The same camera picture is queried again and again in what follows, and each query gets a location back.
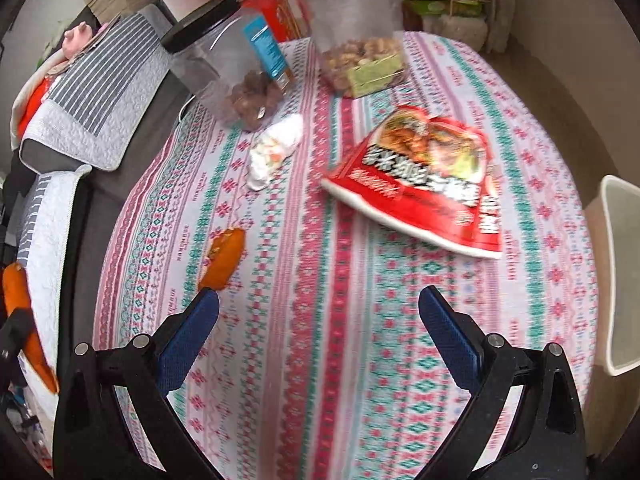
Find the jar with blue label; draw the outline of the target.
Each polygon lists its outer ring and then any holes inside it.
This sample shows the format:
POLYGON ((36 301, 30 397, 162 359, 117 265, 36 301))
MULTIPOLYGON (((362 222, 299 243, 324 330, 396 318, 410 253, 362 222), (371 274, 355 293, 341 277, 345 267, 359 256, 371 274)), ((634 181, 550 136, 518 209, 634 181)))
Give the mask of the jar with blue label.
POLYGON ((160 40, 171 71, 217 120, 264 128, 294 82, 264 16, 240 0, 210 0, 160 40))

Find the grey sofa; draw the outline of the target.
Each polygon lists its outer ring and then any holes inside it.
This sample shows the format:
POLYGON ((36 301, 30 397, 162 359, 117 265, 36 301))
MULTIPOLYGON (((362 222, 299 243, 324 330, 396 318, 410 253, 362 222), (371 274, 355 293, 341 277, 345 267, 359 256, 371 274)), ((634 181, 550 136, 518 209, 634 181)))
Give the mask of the grey sofa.
POLYGON ((119 167, 37 174, 17 200, 17 262, 49 372, 61 377, 73 344, 93 336, 104 261, 132 190, 160 164, 186 89, 169 71, 137 126, 119 167))

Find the red cardboard box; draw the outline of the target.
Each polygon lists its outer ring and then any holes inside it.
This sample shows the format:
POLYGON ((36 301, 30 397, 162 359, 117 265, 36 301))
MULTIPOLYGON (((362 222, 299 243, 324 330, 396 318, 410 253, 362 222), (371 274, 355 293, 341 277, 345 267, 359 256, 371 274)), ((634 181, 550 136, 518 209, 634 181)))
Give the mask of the red cardboard box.
POLYGON ((260 12, 279 42, 297 40, 304 36, 288 0, 243 0, 242 7, 260 12))

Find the striped grey sofa cover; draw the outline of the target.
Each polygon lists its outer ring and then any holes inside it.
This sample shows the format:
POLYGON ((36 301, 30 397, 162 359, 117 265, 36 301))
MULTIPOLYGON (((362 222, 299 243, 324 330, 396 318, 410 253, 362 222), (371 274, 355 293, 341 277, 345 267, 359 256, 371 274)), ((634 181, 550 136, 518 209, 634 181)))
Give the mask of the striped grey sofa cover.
POLYGON ((17 150, 23 165, 37 174, 82 164, 116 170, 169 72, 160 45, 169 29, 154 4, 119 18, 52 84, 17 150))

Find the jar of nuts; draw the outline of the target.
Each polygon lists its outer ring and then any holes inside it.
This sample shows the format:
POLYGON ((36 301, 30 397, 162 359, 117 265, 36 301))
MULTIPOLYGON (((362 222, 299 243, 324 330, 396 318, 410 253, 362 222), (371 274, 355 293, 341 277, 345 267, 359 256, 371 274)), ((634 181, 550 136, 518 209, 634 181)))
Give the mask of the jar of nuts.
POLYGON ((333 91, 358 99, 407 73, 402 0, 296 0, 333 91))

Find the white plastic trash bin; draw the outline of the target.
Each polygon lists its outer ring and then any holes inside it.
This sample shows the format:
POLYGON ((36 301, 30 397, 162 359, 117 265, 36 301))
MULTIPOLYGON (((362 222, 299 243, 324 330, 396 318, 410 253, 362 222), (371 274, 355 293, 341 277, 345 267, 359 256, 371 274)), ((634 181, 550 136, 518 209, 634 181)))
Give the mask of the white plastic trash bin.
POLYGON ((639 188, 603 177, 585 209, 598 283, 596 363, 611 376, 639 366, 639 188))

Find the orange peel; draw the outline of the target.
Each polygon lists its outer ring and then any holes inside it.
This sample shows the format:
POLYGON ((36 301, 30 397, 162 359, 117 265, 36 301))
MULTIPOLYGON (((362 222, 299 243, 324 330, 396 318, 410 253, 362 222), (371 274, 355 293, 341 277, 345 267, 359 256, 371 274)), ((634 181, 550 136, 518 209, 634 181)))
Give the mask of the orange peel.
POLYGON ((207 254, 208 265, 198 288, 223 290, 240 264, 245 247, 245 231, 226 229, 213 239, 207 254))

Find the crumpled white tissue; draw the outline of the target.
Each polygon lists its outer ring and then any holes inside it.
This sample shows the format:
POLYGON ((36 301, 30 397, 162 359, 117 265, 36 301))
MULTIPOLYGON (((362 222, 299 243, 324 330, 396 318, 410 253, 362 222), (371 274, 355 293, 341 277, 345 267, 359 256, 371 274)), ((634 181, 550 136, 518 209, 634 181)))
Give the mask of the crumpled white tissue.
POLYGON ((265 188, 274 174, 298 147, 304 132, 302 114, 288 115, 263 131, 250 149, 247 186, 253 191, 265 188))

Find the red snack package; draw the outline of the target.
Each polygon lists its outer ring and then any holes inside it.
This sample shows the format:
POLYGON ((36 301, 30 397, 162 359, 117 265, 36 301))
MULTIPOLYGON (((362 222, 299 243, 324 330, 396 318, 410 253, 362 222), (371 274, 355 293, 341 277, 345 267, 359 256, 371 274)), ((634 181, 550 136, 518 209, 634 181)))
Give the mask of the red snack package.
POLYGON ((474 258, 502 255, 498 178, 485 133, 401 105, 321 186, 383 226, 474 258))

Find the patterned pink tablecloth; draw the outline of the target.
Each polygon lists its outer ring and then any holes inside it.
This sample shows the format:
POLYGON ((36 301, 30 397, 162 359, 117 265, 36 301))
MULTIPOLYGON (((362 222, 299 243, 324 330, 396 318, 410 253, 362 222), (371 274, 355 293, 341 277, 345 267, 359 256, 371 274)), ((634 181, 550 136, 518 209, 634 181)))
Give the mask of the patterned pink tablecloth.
POLYGON ((152 333, 195 296, 213 238, 238 226, 245 252, 220 317, 169 402, 228 479, 410 479, 468 394, 421 323, 435 285, 487 333, 560 344, 580 393, 596 345, 598 286, 570 170, 523 102, 472 49, 409 32, 410 73, 357 101, 334 96, 314 46, 283 48, 301 114, 295 153, 260 192, 254 136, 194 107, 129 194, 105 254, 93 344, 152 333), (501 192, 502 256, 468 258, 384 228, 321 188, 329 168, 399 104, 488 137, 501 192))

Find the pink plush toy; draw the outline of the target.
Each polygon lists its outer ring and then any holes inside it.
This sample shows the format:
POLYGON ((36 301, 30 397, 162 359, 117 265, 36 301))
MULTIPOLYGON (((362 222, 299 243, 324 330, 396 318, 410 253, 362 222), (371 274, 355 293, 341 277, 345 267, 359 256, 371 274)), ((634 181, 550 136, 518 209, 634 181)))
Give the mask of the pink plush toy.
POLYGON ((66 60, 71 60, 92 40, 93 29, 86 22, 80 22, 63 34, 61 50, 66 60))

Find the white sack on floor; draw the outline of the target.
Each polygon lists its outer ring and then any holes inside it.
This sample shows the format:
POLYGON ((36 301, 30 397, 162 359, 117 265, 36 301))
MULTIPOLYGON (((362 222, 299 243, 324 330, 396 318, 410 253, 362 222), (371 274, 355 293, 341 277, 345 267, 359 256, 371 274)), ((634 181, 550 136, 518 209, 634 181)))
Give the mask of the white sack on floor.
POLYGON ((463 42, 476 52, 482 50, 488 36, 488 25, 482 18, 425 15, 422 26, 424 32, 463 42))

